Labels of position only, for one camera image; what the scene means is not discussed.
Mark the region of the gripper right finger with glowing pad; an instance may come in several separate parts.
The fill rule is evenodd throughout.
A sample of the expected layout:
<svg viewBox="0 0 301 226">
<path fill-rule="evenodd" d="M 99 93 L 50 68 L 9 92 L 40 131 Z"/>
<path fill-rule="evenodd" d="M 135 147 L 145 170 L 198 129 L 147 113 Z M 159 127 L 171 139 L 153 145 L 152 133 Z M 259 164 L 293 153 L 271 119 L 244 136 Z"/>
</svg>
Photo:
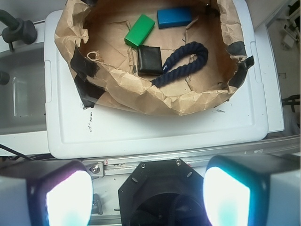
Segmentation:
<svg viewBox="0 0 301 226">
<path fill-rule="evenodd" d="M 299 226 L 301 158 L 214 156 L 204 175 L 203 199 L 213 226 Z"/>
</svg>

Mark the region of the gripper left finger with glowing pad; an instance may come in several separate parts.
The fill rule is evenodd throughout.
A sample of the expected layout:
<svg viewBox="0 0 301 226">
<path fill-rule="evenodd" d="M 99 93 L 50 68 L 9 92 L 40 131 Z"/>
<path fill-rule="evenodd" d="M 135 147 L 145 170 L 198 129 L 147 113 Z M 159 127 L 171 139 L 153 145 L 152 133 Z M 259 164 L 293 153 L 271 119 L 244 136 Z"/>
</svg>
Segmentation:
<svg viewBox="0 0 301 226">
<path fill-rule="evenodd" d="M 92 178 L 80 161 L 8 161 L 0 165 L 2 226 L 86 226 L 92 202 Z"/>
</svg>

